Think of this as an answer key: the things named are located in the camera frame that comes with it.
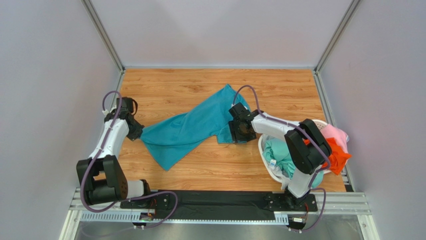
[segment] folded fabric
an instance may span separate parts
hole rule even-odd
[[[145,127],[140,139],[166,171],[208,137],[216,135],[218,143],[232,143],[228,122],[233,119],[229,109],[235,93],[227,84],[190,112]],[[241,95],[235,103],[248,108]]]
[[[337,145],[341,147],[343,152],[348,153],[348,145],[347,145],[347,137],[348,135],[343,130],[338,129],[337,127],[328,124],[323,129],[321,129],[321,133],[325,139],[335,138],[335,142]]]
[[[293,178],[296,166],[293,163],[292,157],[290,156],[289,147],[285,141],[278,138],[272,138],[265,141],[265,148],[263,150],[263,156],[268,163],[271,160],[276,160],[276,165],[281,168],[282,171],[288,175],[290,179]],[[316,188],[323,181],[324,172],[321,171],[315,177],[312,183],[312,187]]]
[[[326,138],[325,140],[331,147],[331,155],[328,157],[331,163],[329,170],[334,174],[339,175],[345,167],[346,162],[350,157],[352,157],[352,155],[344,152],[343,149],[337,144],[337,141],[334,137]],[[310,142],[309,140],[304,140],[304,143],[307,145]]]

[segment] wooden tabletop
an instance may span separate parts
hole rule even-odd
[[[226,84],[235,90],[252,85],[260,108],[274,117],[325,119],[310,70],[128,69],[120,92],[137,101],[136,120],[150,126],[190,111]],[[254,109],[253,93],[244,89],[241,94]],[[218,144],[212,136],[165,171],[141,140],[126,138],[118,161],[128,180],[146,179],[151,189],[279,191],[281,187],[268,174],[257,139]],[[320,187],[329,192],[346,191],[342,177],[333,173],[324,176]]]

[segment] laundry basket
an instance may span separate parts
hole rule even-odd
[[[314,119],[313,120],[313,122],[316,124],[316,126],[318,127],[318,129],[319,130],[321,130],[321,129],[323,129],[325,126],[327,126],[327,124],[328,123],[326,123],[325,121],[321,121],[321,120],[317,120],[317,119]],[[285,177],[285,176],[280,176],[280,177],[278,177],[278,176],[276,176],[273,172],[272,172],[272,170],[268,167],[268,162],[266,161],[266,159],[265,159],[265,157],[264,157],[264,155],[263,155],[263,153],[264,153],[264,149],[265,149],[265,142],[267,141],[267,140],[270,140],[270,139],[273,139],[274,137],[273,136],[269,136],[269,135],[266,135],[266,134],[262,134],[261,136],[260,136],[260,138],[259,138],[259,143],[258,143],[258,146],[259,146],[259,151],[260,151],[260,156],[262,157],[262,161],[263,161],[263,164],[265,165],[265,168],[267,169],[267,171],[268,171],[268,173],[269,173],[269,175],[275,180],[275,181],[277,181],[277,182],[279,182],[279,183],[283,183],[283,185],[284,185],[284,182],[290,182],[290,179],[288,178],[288,177]],[[324,171],[324,174],[327,174],[327,173],[330,173],[331,171],[330,170],[325,170]]]

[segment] white wall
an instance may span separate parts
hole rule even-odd
[[[0,239],[58,239],[118,71],[80,0],[0,1]]]
[[[351,0],[93,0],[125,66],[314,67]]]
[[[365,0],[321,76],[382,240],[424,239],[426,1]]]

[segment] pink cloth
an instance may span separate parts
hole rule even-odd
[[[343,152],[348,153],[348,145],[346,143],[346,137],[348,136],[346,132],[338,129],[337,127],[328,124],[321,130],[322,135],[325,139],[334,138],[336,139],[336,144],[341,147]]]

